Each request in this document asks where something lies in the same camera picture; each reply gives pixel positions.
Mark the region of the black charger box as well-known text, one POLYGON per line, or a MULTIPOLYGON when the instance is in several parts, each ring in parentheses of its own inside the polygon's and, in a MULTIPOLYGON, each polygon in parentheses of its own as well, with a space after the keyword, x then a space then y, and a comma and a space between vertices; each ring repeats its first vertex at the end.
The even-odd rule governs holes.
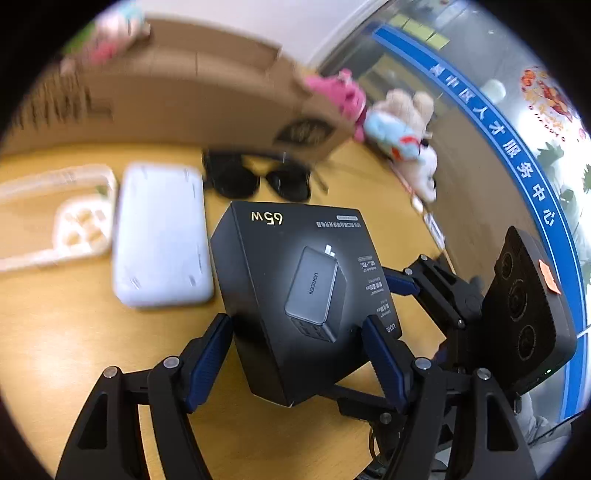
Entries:
POLYGON ((291 407, 368 357, 363 321, 402 331, 362 213, 233 201, 211 237, 216 278, 253 395, 291 407))

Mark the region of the white power bank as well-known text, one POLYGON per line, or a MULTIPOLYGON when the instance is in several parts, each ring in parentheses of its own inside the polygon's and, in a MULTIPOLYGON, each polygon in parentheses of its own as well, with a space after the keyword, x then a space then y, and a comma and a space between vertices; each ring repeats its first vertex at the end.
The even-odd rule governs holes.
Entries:
POLYGON ((112 285, 131 308, 196 305, 214 294, 204 180, 185 165, 135 162, 123 174, 112 285))

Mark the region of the white clear phone case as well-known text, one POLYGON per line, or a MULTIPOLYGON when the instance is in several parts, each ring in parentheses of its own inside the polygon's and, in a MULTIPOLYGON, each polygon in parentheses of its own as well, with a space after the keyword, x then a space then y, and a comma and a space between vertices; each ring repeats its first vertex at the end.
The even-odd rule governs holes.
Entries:
POLYGON ((1 184, 1 271, 49 267, 107 253, 118 183, 83 165, 1 184))

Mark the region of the black sunglasses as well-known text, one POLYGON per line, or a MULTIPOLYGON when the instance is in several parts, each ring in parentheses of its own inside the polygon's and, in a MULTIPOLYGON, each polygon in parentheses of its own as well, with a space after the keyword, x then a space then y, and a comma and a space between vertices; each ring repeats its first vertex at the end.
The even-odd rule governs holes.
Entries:
POLYGON ((229 200, 247 200, 259 192, 263 181, 280 199, 291 203, 311 200, 311 179, 315 179, 322 193, 329 186, 315 169, 287 152, 239 152, 235 150, 205 149, 201 152, 204 167, 204 186, 229 200), (265 173, 256 173, 247 165, 247 157, 270 161, 265 173))

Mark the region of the white rectangular card tag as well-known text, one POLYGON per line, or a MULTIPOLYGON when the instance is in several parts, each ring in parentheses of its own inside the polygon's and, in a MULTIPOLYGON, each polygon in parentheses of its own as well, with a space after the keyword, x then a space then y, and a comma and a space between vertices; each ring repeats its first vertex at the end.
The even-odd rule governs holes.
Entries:
POLYGON ((444 250, 446 248, 445 235, 443 234, 441 228, 436 222, 436 219, 433 216, 433 214, 431 212, 427 212, 423 215, 423 219, 438 248, 440 250, 444 250))

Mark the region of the white dog plush toy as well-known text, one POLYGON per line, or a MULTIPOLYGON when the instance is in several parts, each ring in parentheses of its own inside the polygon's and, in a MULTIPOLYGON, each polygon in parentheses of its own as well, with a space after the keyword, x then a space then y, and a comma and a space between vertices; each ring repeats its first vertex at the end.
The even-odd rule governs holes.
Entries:
POLYGON ((419 154, 413 158, 404 156, 396 147, 391 151, 394 172, 404 180, 412 193, 425 203, 433 203, 437 197, 435 173, 438 156, 429 140, 424 138, 421 141, 419 154))

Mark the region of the blue elephant plush toy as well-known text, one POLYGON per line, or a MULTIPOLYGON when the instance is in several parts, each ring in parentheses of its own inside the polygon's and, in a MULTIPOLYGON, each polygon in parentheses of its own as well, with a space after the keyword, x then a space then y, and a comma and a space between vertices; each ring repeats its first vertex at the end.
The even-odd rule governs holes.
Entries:
POLYGON ((422 137, 390 113, 370 110, 363 122, 363 131, 379 145, 396 150, 397 158, 404 161, 414 160, 420 155, 422 137))

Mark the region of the beige teddy plush toy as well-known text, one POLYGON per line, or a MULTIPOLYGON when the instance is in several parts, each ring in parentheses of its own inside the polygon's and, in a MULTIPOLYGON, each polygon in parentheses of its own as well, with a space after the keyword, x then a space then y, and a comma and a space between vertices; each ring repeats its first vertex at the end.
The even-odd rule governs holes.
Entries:
POLYGON ((431 138, 428 130, 435 105, 433 97, 424 91, 417 91, 411 96, 403 89, 390 90, 384 100, 376 102, 373 110, 386 112, 407 124, 422 138, 431 138))

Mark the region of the pink bear plush toy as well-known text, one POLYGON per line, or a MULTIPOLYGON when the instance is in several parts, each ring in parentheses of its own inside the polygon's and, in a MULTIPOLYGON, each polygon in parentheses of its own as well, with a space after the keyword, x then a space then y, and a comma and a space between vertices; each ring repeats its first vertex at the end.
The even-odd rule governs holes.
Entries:
POLYGON ((368 110, 367 95, 353 79, 351 70, 342 69, 338 74, 329 77, 307 76, 304 78, 304 86, 332 102, 343 118, 355 123, 353 139, 359 143, 365 141, 363 122, 368 110))

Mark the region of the brown cardboard tray box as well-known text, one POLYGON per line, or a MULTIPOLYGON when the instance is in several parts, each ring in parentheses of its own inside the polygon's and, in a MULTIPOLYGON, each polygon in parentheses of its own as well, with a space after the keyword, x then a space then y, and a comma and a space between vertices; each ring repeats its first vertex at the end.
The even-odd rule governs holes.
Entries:
POLYGON ((353 136, 304 86, 280 46, 204 24, 150 18, 150 33, 97 64, 49 66, 17 108, 5 154, 73 143, 188 144, 287 152, 315 162, 353 136))

